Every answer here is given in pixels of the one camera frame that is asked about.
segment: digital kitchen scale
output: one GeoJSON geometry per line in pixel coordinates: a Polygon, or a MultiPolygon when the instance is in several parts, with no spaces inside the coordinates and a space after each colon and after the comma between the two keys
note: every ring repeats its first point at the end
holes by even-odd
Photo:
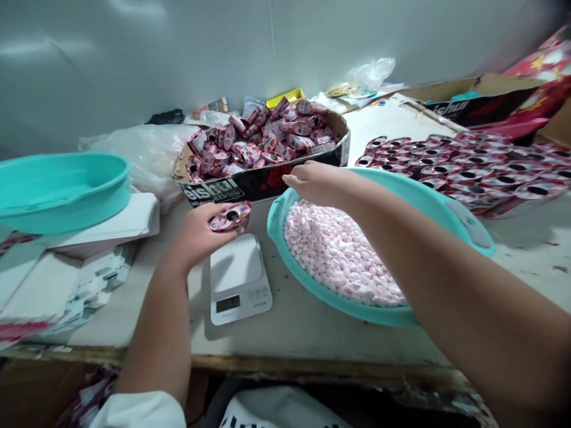
{"type": "Polygon", "coordinates": [[[245,234],[210,256],[214,325],[227,324],[266,312],[272,307],[272,293],[255,235],[245,234]]]}

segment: printed cardboard box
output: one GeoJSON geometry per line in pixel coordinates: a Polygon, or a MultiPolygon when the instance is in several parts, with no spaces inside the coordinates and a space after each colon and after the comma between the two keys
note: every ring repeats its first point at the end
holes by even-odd
{"type": "Polygon", "coordinates": [[[551,118],[549,123],[535,135],[538,143],[554,143],[571,148],[571,98],[551,118]]]}
{"type": "Polygon", "coordinates": [[[347,166],[349,146],[351,144],[351,135],[347,128],[347,123],[342,116],[333,112],[327,113],[325,122],[333,132],[341,136],[341,141],[328,152],[305,156],[287,163],[270,165],[261,169],[244,171],[231,177],[222,177],[204,183],[191,184],[186,171],[186,162],[193,152],[186,145],[174,165],[172,177],[178,182],[178,185],[193,207],[207,202],[238,202],[242,200],[255,202],[279,196],[287,189],[281,177],[284,174],[289,174],[294,166],[309,159],[335,166],[347,166]]]}
{"type": "Polygon", "coordinates": [[[504,121],[535,90],[540,79],[484,74],[480,77],[447,80],[399,91],[429,109],[464,127],[504,121]],[[450,101],[453,96],[475,91],[478,98],[450,101]]]}

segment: pink candy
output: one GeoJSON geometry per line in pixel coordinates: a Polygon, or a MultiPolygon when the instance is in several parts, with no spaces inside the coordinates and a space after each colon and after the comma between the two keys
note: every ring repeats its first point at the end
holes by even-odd
{"type": "Polygon", "coordinates": [[[292,256],[317,282],[368,306],[407,304],[363,232],[344,212],[295,202],[284,223],[292,256]]]}

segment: white wall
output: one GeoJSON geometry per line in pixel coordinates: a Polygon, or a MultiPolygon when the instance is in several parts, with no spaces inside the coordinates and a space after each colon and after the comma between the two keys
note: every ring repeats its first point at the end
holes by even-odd
{"type": "Polygon", "coordinates": [[[502,71],[562,19],[558,0],[2,0],[0,158],[220,96],[314,95],[381,56],[409,85],[502,71]]]}

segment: white plastic bag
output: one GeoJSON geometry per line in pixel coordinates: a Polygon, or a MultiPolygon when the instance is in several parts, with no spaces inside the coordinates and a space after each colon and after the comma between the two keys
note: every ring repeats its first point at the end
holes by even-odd
{"type": "Polygon", "coordinates": [[[79,150],[116,153],[131,162],[131,186],[153,193],[168,212],[181,190],[172,179],[174,162],[199,127],[190,125],[140,125],[111,134],[79,139],[79,150]]]}
{"type": "Polygon", "coordinates": [[[376,92],[381,88],[382,82],[393,72],[396,61],[394,58],[381,58],[361,65],[347,73],[347,81],[351,86],[361,91],[376,92]]]}

